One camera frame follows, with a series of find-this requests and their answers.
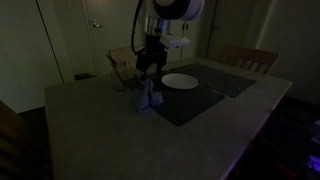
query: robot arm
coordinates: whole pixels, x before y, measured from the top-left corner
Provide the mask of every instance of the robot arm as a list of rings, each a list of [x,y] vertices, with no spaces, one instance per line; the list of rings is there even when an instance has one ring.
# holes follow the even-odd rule
[[[140,51],[134,50],[134,29],[143,0],[139,0],[131,38],[131,48],[138,56],[137,69],[146,77],[146,71],[153,63],[157,63],[157,74],[161,73],[162,66],[167,62],[165,48],[172,46],[186,46],[189,40],[184,37],[170,38],[166,35],[167,20],[189,21],[197,18],[204,7],[204,0],[147,0],[146,12],[146,42]]]

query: table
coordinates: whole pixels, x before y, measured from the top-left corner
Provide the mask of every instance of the table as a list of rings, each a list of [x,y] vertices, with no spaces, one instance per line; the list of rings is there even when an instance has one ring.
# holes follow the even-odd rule
[[[114,91],[109,76],[46,88],[55,179],[227,177],[291,82],[202,58],[165,69],[192,62],[257,82],[180,127],[153,110],[137,114],[132,92]]]

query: doorknob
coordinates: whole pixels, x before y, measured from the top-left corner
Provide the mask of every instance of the doorknob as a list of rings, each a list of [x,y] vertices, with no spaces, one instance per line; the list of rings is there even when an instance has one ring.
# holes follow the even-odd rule
[[[92,27],[94,27],[94,28],[102,28],[101,25],[97,24],[96,20],[92,20],[91,22],[92,22]]]

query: placemat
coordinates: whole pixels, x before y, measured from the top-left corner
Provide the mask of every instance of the placemat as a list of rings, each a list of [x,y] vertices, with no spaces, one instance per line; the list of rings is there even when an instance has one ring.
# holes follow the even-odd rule
[[[171,69],[170,72],[193,76],[198,79],[200,84],[233,98],[255,82],[255,80],[216,70],[202,64],[191,64]]]
[[[148,75],[148,78],[153,81],[154,91],[161,92],[164,99],[164,103],[154,107],[154,110],[177,126],[188,122],[224,98],[223,95],[201,85],[189,90],[169,88],[161,82],[162,76],[167,73]],[[141,88],[142,85],[137,85],[136,82],[136,80],[129,80],[127,85],[130,89],[138,86]]]

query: wire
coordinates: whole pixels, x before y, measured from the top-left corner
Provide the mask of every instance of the wire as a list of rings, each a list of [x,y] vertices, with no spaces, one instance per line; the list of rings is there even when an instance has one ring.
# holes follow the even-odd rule
[[[138,16],[139,16],[139,13],[140,13],[140,9],[141,9],[142,3],[143,3],[143,0],[139,0],[137,8],[136,8],[136,13],[134,15],[132,32],[131,32],[131,50],[135,55],[138,54],[138,52],[134,49],[134,35],[136,33],[136,25],[137,25],[137,20],[138,20]]]

